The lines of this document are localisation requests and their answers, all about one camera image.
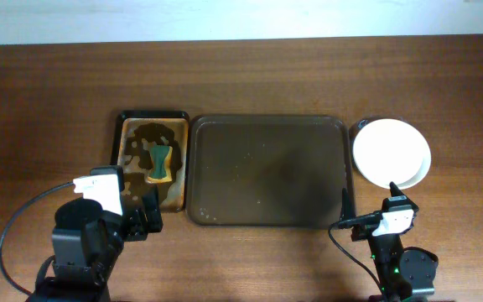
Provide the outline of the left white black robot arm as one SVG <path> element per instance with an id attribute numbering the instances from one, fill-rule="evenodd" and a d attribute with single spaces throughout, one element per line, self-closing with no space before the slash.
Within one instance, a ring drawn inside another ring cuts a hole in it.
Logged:
<path id="1" fill-rule="evenodd" d="M 108 279 L 124 243 L 162 231 L 155 185 L 136 205 L 122 205 L 122 167 L 94 168 L 71 184 L 80 197 L 55 213 L 54 254 L 41 265 L 29 302 L 110 302 Z"/>

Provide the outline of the yellow green sponge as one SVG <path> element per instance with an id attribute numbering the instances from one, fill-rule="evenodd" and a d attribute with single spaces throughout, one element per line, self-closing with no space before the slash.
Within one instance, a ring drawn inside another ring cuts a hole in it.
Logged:
<path id="1" fill-rule="evenodd" d="M 170 182 L 173 179 L 170 168 L 173 148 L 168 145 L 154 145 L 149 153 L 153 167 L 148 173 L 147 182 L 150 184 Z"/>

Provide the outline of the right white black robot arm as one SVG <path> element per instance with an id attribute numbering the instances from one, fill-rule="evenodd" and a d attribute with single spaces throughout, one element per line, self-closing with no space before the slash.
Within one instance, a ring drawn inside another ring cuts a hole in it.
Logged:
<path id="1" fill-rule="evenodd" d="M 329 229 L 350 229 L 353 242 L 368 242 L 375 272 L 368 274 L 380 293 L 370 301 L 426 301 L 435 292 L 439 259 L 420 247 L 404 247 L 401 236 L 413 228 L 418 206 L 395 183 L 382 208 L 370 214 L 345 216 Z"/>

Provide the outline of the white plate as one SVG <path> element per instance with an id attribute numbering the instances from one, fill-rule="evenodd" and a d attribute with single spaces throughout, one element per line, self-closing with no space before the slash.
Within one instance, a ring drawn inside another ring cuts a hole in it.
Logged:
<path id="1" fill-rule="evenodd" d="M 418 185 L 430 171 L 432 154 L 427 139 L 402 119 L 361 119 L 349 135 L 353 164 L 376 186 L 388 189 L 394 183 L 405 190 Z"/>

